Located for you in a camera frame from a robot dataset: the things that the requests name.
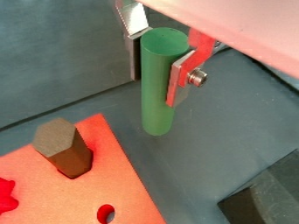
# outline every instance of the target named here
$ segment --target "metal screw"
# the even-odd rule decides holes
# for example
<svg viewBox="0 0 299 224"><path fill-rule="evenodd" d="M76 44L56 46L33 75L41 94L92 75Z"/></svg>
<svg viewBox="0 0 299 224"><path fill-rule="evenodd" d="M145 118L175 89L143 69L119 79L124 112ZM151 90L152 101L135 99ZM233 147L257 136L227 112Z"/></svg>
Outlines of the metal screw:
<svg viewBox="0 0 299 224"><path fill-rule="evenodd" d="M213 48L217 48L220 46L220 42L216 40Z"/></svg>
<svg viewBox="0 0 299 224"><path fill-rule="evenodd" d="M208 75L199 68L195 68L188 75L188 82L199 88L207 81L207 78Z"/></svg>

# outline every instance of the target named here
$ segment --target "wooden block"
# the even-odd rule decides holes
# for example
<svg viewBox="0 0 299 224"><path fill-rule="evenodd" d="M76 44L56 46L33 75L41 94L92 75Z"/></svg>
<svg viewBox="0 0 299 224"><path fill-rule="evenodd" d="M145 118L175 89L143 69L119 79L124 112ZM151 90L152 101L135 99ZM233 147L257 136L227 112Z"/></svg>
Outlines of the wooden block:
<svg viewBox="0 0 299 224"><path fill-rule="evenodd" d="M32 146L69 179L89 171L92 151L75 125L63 118L37 128Z"/></svg>

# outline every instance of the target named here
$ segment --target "screw head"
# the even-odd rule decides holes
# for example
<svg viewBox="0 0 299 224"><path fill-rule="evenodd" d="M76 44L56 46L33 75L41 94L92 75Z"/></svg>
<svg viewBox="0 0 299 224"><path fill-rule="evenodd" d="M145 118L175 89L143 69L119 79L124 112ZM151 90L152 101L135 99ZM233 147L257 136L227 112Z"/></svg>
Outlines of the screw head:
<svg viewBox="0 0 299 224"><path fill-rule="evenodd" d="M195 68L188 75L188 82L197 88L204 84L207 79L208 75L199 68Z"/></svg>

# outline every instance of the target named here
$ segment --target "gray floor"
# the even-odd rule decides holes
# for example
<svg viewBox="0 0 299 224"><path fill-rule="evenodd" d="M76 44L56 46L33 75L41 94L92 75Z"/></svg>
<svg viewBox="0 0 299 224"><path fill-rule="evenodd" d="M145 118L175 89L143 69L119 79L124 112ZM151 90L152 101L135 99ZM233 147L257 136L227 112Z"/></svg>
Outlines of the gray floor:
<svg viewBox="0 0 299 224"><path fill-rule="evenodd" d="M293 78L292 76L287 75L277 69L272 68L271 66L265 65L265 68L289 85L292 86L296 90L299 90L299 80Z"/></svg>
<svg viewBox="0 0 299 224"><path fill-rule="evenodd" d="M76 122L103 113L167 223L227 223L217 201L299 148L299 97L233 50L204 70L209 80L191 90L167 135L143 131L132 82L0 132L0 152L28 144L53 117Z"/></svg>

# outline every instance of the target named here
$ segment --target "circular hole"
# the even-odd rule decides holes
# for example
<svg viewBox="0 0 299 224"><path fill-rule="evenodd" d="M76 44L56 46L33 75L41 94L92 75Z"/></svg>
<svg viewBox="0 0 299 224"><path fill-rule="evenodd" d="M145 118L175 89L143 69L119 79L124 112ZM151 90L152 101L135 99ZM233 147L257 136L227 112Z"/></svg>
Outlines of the circular hole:
<svg viewBox="0 0 299 224"><path fill-rule="evenodd" d="M97 221L100 224L108 224L115 219L116 210L111 205L104 205L97 210Z"/></svg>

